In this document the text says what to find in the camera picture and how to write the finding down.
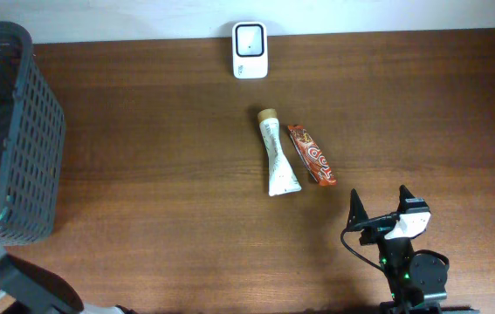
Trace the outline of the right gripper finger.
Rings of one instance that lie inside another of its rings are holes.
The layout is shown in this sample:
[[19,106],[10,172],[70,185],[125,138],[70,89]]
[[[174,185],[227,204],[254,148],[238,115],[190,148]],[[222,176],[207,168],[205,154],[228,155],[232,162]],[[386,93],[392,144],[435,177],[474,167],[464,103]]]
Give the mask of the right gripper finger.
[[350,192],[350,204],[346,230],[362,230],[365,228],[365,224],[368,222],[368,220],[368,214],[361,202],[361,198],[358,195],[356,189],[353,188]]
[[399,187],[399,205],[397,211],[400,213],[406,213],[413,207],[415,202],[415,196],[410,193],[405,185]]

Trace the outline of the orange-brown chocolate bar wrapper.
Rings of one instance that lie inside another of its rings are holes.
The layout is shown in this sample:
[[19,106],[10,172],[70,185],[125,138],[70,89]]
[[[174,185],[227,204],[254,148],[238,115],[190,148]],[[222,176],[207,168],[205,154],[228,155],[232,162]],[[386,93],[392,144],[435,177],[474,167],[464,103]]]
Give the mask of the orange-brown chocolate bar wrapper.
[[300,159],[313,179],[322,187],[335,186],[337,180],[327,158],[309,132],[300,125],[288,126],[287,128]]

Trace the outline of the white tube with brown cap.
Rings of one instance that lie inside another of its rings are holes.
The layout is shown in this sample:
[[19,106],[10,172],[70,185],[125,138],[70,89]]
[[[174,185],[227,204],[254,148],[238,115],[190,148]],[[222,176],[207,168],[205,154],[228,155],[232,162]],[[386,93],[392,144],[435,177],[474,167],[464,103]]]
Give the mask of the white tube with brown cap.
[[299,192],[302,187],[285,157],[280,141],[280,124],[275,109],[260,111],[258,125],[269,162],[269,196]]

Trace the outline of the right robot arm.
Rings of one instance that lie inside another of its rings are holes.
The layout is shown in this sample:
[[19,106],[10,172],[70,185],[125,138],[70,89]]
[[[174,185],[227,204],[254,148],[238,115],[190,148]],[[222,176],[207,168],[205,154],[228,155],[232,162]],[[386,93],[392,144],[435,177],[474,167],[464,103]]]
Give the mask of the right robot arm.
[[343,246],[364,263],[379,270],[387,279],[392,300],[379,305],[381,313],[440,313],[447,298],[445,285],[450,262],[447,256],[428,249],[415,250],[412,240],[424,233],[431,218],[427,202],[399,187],[395,212],[370,218],[356,190],[350,193],[347,226],[341,236],[359,232],[361,246],[375,245],[379,262],[374,263]]

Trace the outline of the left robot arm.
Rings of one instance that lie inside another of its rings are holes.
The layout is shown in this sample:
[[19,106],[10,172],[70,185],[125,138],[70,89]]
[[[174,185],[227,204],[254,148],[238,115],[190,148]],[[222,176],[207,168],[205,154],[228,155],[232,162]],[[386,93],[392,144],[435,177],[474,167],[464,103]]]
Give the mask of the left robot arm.
[[6,313],[125,314],[120,305],[99,307],[83,302],[62,277],[9,254],[0,243],[0,297],[14,302]]

